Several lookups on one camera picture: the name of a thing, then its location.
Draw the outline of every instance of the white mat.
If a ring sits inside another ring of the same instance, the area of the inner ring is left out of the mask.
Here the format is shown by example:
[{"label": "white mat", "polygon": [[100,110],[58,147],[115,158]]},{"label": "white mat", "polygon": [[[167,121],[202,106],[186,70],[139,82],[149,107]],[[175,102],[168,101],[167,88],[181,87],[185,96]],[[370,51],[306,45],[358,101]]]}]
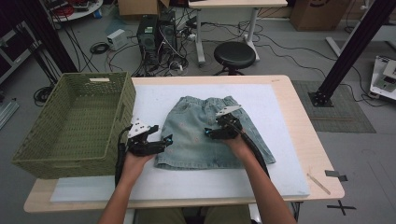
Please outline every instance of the white mat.
[{"label": "white mat", "polygon": [[[139,85],[134,116],[149,125],[162,127],[167,113],[182,96],[200,99],[231,95],[247,111],[276,158],[268,171],[283,197],[309,195],[289,131],[270,85]],[[149,136],[158,141],[161,130]],[[114,176],[61,178],[51,202],[107,201],[114,190]],[[243,169],[167,171],[145,166],[131,194],[131,200],[253,198]]]}]

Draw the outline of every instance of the dark gray mat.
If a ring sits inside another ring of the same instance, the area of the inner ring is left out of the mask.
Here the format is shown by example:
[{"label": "dark gray mat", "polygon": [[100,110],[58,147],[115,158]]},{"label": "dark gray mat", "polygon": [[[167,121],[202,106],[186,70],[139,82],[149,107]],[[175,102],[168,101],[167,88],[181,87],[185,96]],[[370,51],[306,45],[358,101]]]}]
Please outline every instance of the dark gray mat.
[{"label": "dark gray mat", "polygon": [[361,111],[347,86],[339,86],[332,96],[334,107],[314,107],[308,96],[322,82],[292,81],[306,114],[317,132],[329,133],[375,133],[375,129]]}]

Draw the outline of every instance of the wicker basket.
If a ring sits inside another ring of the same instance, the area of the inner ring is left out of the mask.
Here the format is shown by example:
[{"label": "wicker basket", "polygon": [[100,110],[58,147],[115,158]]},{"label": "wicker basket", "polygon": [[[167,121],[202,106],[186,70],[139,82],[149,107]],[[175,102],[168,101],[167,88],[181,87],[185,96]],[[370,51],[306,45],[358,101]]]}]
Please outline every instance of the wicker basket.
[{"label": "wicker basket", "polygon": [[64,74],[12,163],[44,179],[114,175],[135,96],[127,72]]}]

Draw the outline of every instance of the black metal pole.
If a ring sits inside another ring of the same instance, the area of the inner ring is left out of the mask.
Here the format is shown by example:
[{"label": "black metal pole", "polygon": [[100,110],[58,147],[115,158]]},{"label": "black metal pole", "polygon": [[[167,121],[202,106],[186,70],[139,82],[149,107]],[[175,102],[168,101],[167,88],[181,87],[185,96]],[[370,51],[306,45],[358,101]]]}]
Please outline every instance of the black metal pole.
[{"label": "black metal pole", "polygon": [[63,73],[78,72],[39,0],[15,0],[26,23]]},{"label": "black metal pole", "polygon": [[349,69],[358,60],[384,22],[387,21],[395,7],[396,0],[375,0],[373,2],[361,24],[350,37],[329,75],[327,75],[317,92],[313,95],[312,102],[314,105],[326,105],[329,102],[335,89],[340,85]]}]

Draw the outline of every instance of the person's legs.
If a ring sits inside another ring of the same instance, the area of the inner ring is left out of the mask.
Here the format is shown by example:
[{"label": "person's legs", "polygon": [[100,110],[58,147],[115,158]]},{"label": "person's legs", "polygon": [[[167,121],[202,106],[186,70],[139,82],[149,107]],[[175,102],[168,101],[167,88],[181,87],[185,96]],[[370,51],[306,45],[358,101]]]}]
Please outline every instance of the person's legs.
[{"label": "person's legs", "polygon": [[250,224],[247,204],[209,207],[205,224]]},{"label": "person's legs", "polygon": [[136,210],[137,224],[186,224],[181,208]]}]

